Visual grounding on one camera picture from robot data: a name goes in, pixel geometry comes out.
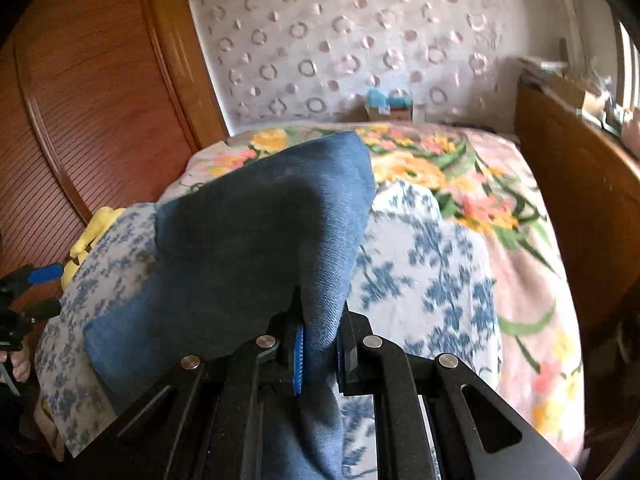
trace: blue denim cloth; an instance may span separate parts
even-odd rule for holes
[[[305,385],[266,410],[268,479],[342,477],[335,340],[374,198],[353,132],[300,144],[158,206],[158,262],[140,293],[88,323],[84,346],[117,411],[186,354],[231,354],[300,285]]]

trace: blue and white floral fabric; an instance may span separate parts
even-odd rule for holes
[[[373,332],[414,355],[455,354],[495,389],[501,355],[493,287],[484,239],[443,222],[429,190],[398,182],[378,193],[348,297]],[[343,477],[374,480],[372,397],[340,396],[338,405]]]
[[[61,315],[40,339],[36,373],[60,435],[78,455],[115,418],[84,351],[82,330],[131,298],[156,261],[155,206],[123,213],[76,273]],[[380,189],[351,280],[350,309],[407,352],[459,355],[495,388],[500,343],[484,240],[442,222],[431,192],[397,182]],[[345,479],[377,478],[370,397],[338,404],[345,426]]]

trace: pink floral blanket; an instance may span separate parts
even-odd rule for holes
[[[444,219],[484,236],[502,333],[498,393],[575,463],[584,434],[578,323],[542,196],[511,142],[433,124],[286,124],[197,153],[162,200],[287,146],[348,129],[369,147],[377,183],[427,187]]]

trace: brown wooden panel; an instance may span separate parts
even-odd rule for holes
[[[640,276],[640,167],[605,134],[531,88],[518,93],[516,134],[558,236],[589,344],[640,304],[637,293],[628,296]]]
[[[84,228],[40,151],[18,86],[13,41],[0,51],[0,276],[26,263],[62,262]],[[53,283],[17,303],[59,294]]]
[[[158,41],[198,146],[228,137],[188,0],[152,0]]]
[[[16,37],[25,100],[89,209],[156,200],[192,153],[140,0],[34,0]]]

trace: silver bolt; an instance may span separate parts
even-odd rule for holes
[[[272,335],[261,335],[258,339],[255,340],[255,343],[260,348],[271,348],[276,344],[276,338]]]
[[[438,357],[438,362],[445,368],[455,368],[458,366],[458,358],[453,354],[442,354]]]
[[[382,338],[377,335],[367,335],[362,342],[367,348],[380,348],[382,346]]]
[[[185,355],[180,359],[180,366],[185,370],[195,370],[200,366],[200,358],[197,355]]]

